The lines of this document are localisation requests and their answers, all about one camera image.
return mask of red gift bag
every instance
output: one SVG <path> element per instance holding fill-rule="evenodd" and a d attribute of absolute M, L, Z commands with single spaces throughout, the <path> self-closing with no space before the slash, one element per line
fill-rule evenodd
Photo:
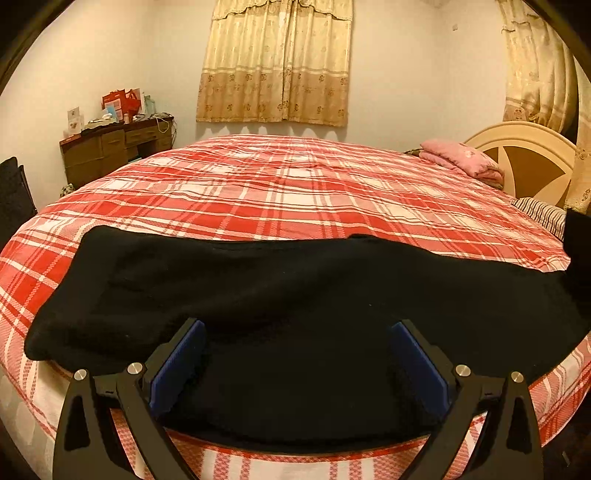
<path fill-rule="evenodd" d="M 112 105 L 115 108 L 117 120 L 121 122 L 126 113 L 129 114 L 130 119 L 137 115 L 142 102 L 133 90 L 127 93 L 125 90 L 116 90 L 103 97 L 102 108 L 104 109 L 106 105 Z"/>

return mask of wooden desk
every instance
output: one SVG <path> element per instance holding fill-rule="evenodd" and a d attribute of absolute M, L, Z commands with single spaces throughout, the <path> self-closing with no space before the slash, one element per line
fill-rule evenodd
<path fill-rule="evenodd" d="M 155 118 L 84 130 L 79 138 L 60 143 L 68 183 L 80 188 L 93 180 L 127 165 L 138 155 L 142 158 L 170 150 L 173 146 L 174 117 L 167 124 Z"/>

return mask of headboard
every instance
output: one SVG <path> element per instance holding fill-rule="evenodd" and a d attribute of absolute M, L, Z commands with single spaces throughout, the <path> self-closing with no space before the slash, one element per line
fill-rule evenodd
<path fill-rule="evenodd" d="M 565 137 L 531 122 L 503 122 L 466 141 L 505 170 L 505 192 L 564 206 L 573 174 L 576 146 Z"/>

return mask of curtain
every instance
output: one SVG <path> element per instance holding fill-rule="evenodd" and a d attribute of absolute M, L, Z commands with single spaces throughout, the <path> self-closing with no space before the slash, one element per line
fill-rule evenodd
<path fill-rule="evenodd" d="M 293 3 L 286 47 L 284 119 L 334 127 L 347 124 L 352 3 L 341 0 L 340 8 L 332 14 L 321 13 L 330 9 L 329 4 L 334 7 L 338 3 Z"/>
<path fill-rule="evenodd" d="M 577 102 L 570 50 L 522 0 L 497 1 L 509 54 L 504 121 L 530 121 L 565 131 L 574 119 Z"/>
<path fill-rule="evenodd" d="M 352 0 L 217 0 L 197 121 L 347 123 Z"/>
<path fill-rule="evenodd" d="M 256 0 L 233 0 L 228 6 L 224 0 L 216 6 L 199 86 L 198 121 L 282 119 L 285 45 L 278 39 L 285 38 L 291 0 L 242 9 L 252 3 Z"/>
<path fill-rule="evenodd" d="M 579 80 L 579 136 L 573 177 L 564 207 L 586 213 L 591 203 L 591 82 L 578 62 L 576 71 Z"/>

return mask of striped pillow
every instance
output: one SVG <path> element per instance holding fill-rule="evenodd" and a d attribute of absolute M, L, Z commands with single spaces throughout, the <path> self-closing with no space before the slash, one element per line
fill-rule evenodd
<path fill-rule="evenodd" d="M 524 212 L 532 220 L 538 222 L 559 240 L 564 239 L 564 220 L 566 211 L 549 203 L 536 200 L 532 197 L 524 197 L 511 202 L 519 210 Z"/>

